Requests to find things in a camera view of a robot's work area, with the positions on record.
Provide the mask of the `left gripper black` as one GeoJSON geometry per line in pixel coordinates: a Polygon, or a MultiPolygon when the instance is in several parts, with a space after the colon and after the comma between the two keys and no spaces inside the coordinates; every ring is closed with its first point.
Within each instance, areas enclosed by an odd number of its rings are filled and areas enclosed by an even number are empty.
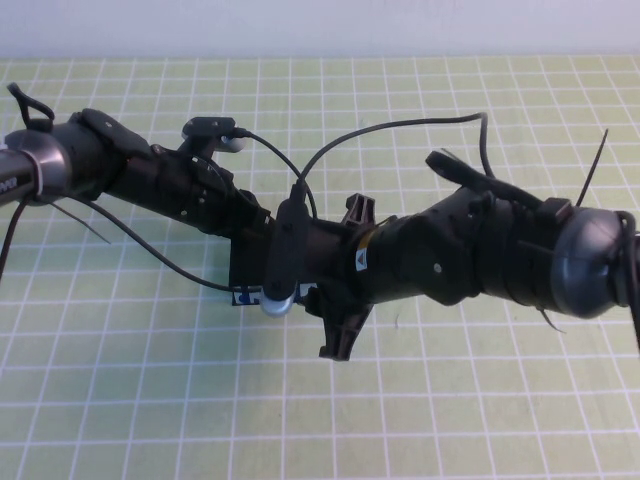
{"type": "Polygon", "coordinates": [[[151,146],[151,153],[154,177],[147,194],[149,210],[230,240],[271,234],[270,211],[250,191],[236,190],[231,172],[211,159],[158,144],[151,146]]]}

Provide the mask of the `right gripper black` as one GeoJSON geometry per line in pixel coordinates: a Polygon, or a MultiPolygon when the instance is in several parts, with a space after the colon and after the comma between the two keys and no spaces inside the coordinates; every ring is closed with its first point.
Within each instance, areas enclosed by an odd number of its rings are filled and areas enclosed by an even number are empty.
{"type": "Polygon", "coordinates": [[[305,252],[306,312],[323,321],[319,357],[349,360],[373,304],[400,297],[395,216],[375,223],[375,200],[355,193],[343,221],[313,220],[305,252]]]}

